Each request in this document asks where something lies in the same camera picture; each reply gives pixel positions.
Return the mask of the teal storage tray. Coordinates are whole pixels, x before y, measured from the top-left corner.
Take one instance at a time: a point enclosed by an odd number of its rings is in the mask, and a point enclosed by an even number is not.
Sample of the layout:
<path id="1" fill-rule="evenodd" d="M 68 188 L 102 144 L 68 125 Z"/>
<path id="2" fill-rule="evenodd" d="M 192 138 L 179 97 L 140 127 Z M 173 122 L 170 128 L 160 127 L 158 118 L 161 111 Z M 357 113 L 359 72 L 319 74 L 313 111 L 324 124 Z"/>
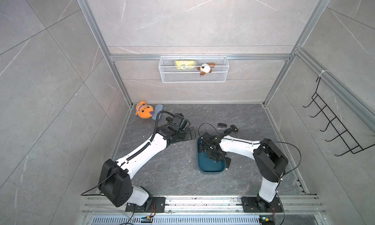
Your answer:
<path id="1" fill-rule="evenodd" d="M 198 168 L 203 174 L 219 174 L 226 169 L 226 163 L 224 161 L 215 162 L 214 160 L 208 158 L 207 152 L 200 152 L 202 141 L 201 138 L 197 140 L 197 162 Z"/>

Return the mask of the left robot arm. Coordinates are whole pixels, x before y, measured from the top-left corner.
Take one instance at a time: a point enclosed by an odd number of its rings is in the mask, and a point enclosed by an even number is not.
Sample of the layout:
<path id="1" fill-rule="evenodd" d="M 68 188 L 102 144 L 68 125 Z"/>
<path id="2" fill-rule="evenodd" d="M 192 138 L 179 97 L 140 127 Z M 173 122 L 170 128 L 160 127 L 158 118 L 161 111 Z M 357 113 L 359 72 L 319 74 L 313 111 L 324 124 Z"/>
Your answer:
<path id="1" fill-rule="evenodd" d="M 153 195 L 143 187 L 133 186 L 132 178 L 156 154 L 172 144 L 187 140 L 191 122 L 181 113 L 163 110 L 158 112 L 157 117 L 163 113 L 169 115 L 167 122 L 159 126 L 155 121 L 153 133 L 144 143 L 128 155 L 116 161 L 108 159 L 103 164 L 98 190 L 115 207 L 129 203 L 142 207 L 144 211 L 149 210 Z"/>

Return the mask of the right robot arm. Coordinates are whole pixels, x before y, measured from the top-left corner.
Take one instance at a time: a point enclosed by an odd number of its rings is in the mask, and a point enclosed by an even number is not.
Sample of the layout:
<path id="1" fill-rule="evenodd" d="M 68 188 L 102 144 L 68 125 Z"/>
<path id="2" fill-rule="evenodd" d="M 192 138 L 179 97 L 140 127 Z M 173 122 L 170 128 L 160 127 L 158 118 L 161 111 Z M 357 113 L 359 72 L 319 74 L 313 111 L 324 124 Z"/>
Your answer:
<path id="1" fill-rule="evenodd" d="M 289 163 L 278 146 L 267 138 L 262 141 L 248 141 L 225 134 L 213 136 L 206 132 L 198 139 L 198 152 L 205 153 L 207 158 L 214 162 L 223 162 L 225 169 L 229 168 L 231 163 L 231 159 L 227 157 L 228 152 L 254 160 L 262 176 L 256 198 L 259 207 L 271 205 Z"/>

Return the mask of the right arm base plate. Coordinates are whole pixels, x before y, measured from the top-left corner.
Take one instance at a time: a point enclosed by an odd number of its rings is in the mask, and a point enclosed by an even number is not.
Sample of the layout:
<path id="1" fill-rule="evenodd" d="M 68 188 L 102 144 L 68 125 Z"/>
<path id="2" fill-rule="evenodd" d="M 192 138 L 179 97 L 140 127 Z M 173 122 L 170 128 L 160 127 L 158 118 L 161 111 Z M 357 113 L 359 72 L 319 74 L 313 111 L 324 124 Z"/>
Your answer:
<path id="1" fill-rule="evenodd" d="M 241 197 L 241 204 L 245 213 L 282 213 L 284 212 L 280 200 L 275 197 L 271 202 L 262 198 Z"/>

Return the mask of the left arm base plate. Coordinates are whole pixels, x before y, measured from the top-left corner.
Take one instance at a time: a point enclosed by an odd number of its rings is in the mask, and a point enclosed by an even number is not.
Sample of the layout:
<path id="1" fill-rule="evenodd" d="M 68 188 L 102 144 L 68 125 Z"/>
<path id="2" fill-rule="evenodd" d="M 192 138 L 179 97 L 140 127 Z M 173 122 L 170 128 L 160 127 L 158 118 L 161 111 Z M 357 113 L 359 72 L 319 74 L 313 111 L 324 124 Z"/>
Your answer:
<path id="1" fill-rule="evenodd" d="M 127 204 L 126 212 L 135 213 L 163 213 L 166 206 L 166 197 L 153 197 L 143 205 Z"/>

